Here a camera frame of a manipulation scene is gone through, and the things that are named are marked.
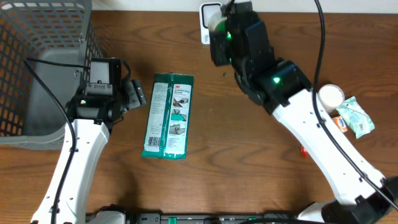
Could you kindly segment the white round tub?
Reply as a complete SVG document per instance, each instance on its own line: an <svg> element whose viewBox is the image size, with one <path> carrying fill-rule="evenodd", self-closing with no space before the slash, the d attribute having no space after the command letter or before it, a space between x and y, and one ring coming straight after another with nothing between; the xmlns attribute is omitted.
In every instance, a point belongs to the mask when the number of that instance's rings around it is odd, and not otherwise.
<svg viewBox="0 0 398 224"><path fill-rule="evenodd" d="M333 84L322 86L318 92L318 97L327 113L331 113L345 100L345 94L343 93L343 90Z"/></svg>

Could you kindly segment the green lid jar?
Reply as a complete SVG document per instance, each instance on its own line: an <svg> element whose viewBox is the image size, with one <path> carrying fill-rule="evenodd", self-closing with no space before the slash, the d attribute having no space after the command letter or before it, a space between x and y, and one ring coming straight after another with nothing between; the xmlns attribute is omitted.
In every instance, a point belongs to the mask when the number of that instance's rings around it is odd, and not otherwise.
<svg viewBox="0 0 398 224"><path fill-rule="evenodd" d="M227 17L223 16L221 12L214 13L208 21L209 32L225 31L225 21Z"/></svg>

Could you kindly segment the red stick packet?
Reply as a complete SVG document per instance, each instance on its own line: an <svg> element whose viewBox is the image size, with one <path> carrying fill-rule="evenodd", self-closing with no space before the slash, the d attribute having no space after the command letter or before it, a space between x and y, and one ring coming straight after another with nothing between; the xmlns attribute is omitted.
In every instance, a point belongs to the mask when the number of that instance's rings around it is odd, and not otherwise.
<svg viewBox="0 0 398 224"><path fill-rule="evenodd" d="M304 148L304 146L301 146L300 152L301 152L301 154L303 155L304 158L307 158L307 157L308 157L308 152L307 152L307 150Z"/></svg>

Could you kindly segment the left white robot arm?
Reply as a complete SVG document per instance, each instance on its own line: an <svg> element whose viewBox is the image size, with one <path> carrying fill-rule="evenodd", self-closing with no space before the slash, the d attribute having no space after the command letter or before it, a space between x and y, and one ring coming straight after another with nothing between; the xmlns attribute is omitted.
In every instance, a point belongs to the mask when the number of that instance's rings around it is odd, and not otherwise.
<svg viewBox="0 0 398 224"><path fill-rule="evenodd" d="M139 80L122 76L126 61L93 58L90 77L62 106L45 83L38 83L57 104L66 120L60 157L52 180L32 223L87 223L86 206L100 155L113 126L134 108L147 103Z"/></svg>

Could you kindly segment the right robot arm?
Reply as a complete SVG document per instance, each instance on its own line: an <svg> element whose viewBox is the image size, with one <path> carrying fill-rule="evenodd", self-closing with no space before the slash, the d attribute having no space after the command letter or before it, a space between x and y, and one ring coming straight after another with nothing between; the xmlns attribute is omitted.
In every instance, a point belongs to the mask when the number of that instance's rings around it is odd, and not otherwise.
<svg viewBox="0 0 398 224"><path fill-rule="evenodd" d="M376 223L397 208L397 178L385 177L339 130L320 103L316 80L292 61L275 57L251 2L222 4L208 30L214 64L233 67L241 91L294 135L334 195L293 218L278 214L261 223Z"/></svg>

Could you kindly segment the orange Kleenex tissue pack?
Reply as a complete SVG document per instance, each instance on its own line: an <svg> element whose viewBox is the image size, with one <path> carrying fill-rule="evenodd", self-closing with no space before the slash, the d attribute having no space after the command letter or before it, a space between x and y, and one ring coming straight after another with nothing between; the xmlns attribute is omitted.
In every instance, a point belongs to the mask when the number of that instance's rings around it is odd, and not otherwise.
<svg viewBox="0 0 398 224"><path fill-rule="evenodd" d="M342 133L347 132L348 128L342 116L336 116L332 120Z"/></svg>

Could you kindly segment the green 3M gloves pack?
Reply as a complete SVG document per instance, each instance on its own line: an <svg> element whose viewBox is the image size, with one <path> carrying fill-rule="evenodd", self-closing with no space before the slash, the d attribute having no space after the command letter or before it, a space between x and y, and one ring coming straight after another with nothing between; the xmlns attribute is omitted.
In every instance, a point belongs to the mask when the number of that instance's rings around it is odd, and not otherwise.
<svg viewBox="0 0 398 224"><path fill-rule="evenodd" d="M142 157L185 159L194 76L156 73Z"/></svg>

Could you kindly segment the light green snack packet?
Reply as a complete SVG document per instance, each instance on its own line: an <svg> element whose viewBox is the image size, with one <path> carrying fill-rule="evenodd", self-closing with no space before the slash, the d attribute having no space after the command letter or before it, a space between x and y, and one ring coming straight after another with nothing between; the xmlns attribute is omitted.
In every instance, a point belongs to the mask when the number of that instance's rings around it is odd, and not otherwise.
<svg viewBox="0 0 398 224"><path fill-rule="evenodd" d="M345 123L353 130L356 139L375 129L370 116L362 109L355 96L348 98L336 108Z"/></svg>

